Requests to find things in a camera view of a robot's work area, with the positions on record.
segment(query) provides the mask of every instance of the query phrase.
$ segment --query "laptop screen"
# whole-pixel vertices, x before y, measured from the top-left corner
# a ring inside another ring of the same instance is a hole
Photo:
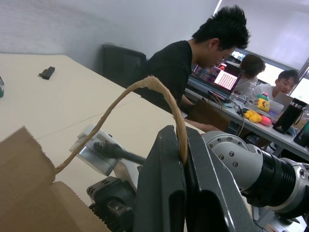
[[[218,93],[230,95],[240,79],[242,71],[240,68],[222,63],[218,67],[201,68],[196,65],[190,75],[190,78],[208,86]]]

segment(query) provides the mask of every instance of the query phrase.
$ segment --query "white wall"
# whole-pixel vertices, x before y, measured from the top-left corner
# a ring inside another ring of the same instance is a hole
[[[99,72],[113,43],[152,56],[189,39],[218,0],[1,0],[0,52],[66,54]]]
[[[245,11],[247,50],[301,69],[309,58],[309,0],[223,0]]]

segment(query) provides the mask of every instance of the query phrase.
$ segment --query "black hair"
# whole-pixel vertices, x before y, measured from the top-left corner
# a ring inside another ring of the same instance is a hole
[[[249,79],[253,79],[266,68],[264,61],[258,56],[248,54],[242,60],[240,68],[245,71]]]
[[[237,5],[223,7],[193,34],[197,43],[218,38],[223,50],[232,47],[245,49],[249,43],[247,19],[244,11]]]
[[[299,83],[299,76],[296,70],[286,70],[286,71],[281,72],[278,76],[278,80],[282,80],[282,79],[288,80],[290,78],[293,78],[293,81],[295,84]]]

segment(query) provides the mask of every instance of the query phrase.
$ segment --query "desk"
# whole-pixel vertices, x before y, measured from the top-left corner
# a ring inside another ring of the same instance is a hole
[[[186,93],[189,94],[189,96],[193,96],[196,99],[202,99],[203,97],[199,94],[196,94],[195,92],[186,89]],[[217,109],[221,109],[220,106],[218,106],[216,103],[211,101],[211,104],[216,107]],[[236,122],[240,125],[243,123],[243,118],[240,117],[234,110],[234,108],[228,108],[223,107],[222,113],[225,117],[227,117],[229,120]],[[281,134],[277,131],[275,131],[272,127],[266,127],[263,126],[260,123],[252,123],[249,120],[245,120],[245,128],[251,130],[252,132],[276,143],[282,150],[286,149],[299,157],[308,160],[309,161],[309,151],[307,151],[306,148],[296,144],[293,142],[293,137],[287,134]]]
[[[56,70],[44,80],[38,74],[49,66]],[[125,90],[64,55],[0,54],[0,75],[0,141],[23,125],[38,139],[101,115]],[[130,93],[119,105],[138,98]]]
[[[58,166],[70,155],[69,149],[76,142],[77,135],[89,124],[95,125],[100,117],[95,116],[57,131],[38,139],[38,142],[53,164]],[[158,132],[167,125],[176,125],[173,116],[140,98],[114,109],[102,129],[128,151],[147,157]],[[87,187],[104,178],[79,158],[73,159],[56,176],[56,180],[66,183],[86,204],[91,204]]]

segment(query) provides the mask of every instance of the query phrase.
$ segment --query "screw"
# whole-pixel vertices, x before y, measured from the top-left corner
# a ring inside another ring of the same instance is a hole
[[[300,170],[299,171],[299,174],[300,174],[300,176],[304,179],[305,178],[305,172],[304,172],[304,170]]]

